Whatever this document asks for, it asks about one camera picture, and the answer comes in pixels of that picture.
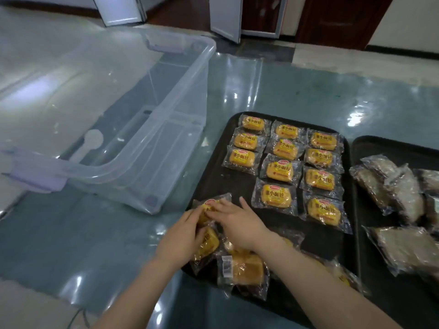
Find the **person's right hand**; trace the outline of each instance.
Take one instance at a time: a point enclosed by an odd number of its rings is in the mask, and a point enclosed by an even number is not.
[[[258,243],[265,239],[270,230],[253,212],[243,197],[239,198],[242,208],[226,199],[220,199],[211,206],[216,211],[206,211],[205,214],[219,222],[226,237],[234,245],[256,251]]]

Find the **plastic container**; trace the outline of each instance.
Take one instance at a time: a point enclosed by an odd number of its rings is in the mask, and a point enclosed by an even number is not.
[[[149,28],[96,33],[0,91],[0,149],[14,161],[6,175],[42,193],[70,180],[158,212],[206,124],[215,49],[210,38]]]

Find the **person's left hand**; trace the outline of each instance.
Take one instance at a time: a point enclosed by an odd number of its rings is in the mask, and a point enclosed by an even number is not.
[[[201,206],[186,211],[158,244],[155,257],[170,265],[172,270],[177,271],[188,263],[200,247],[206,228],[201,228],[197,235],[195,230],[202,211]]]

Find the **forearm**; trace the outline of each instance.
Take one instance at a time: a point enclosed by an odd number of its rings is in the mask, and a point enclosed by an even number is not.
[[[400,328],[354,289],[269,232],[256,252],[299,302],[318,329]]]
[[[168,263],[151,259],[93,329],[144,329],[174,273],[175,269]]]

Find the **hand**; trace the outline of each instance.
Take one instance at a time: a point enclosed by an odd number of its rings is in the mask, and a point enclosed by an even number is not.
[[[186,211],[177,223],[166,232],[157,246],[155,257],[170,265],[174,271],[189,262],[203,241],[205,228],[201,228],[195,235],[197,222],[202,211],[201,206]]]
[[[261,219],[253,212],[243,197],[239,198],[242,208],[226,199],[213,203],[216,211],[206,211],[205,214],[219,222],[227,238],[234,245],[256,251],[258,243],[270,233]]]

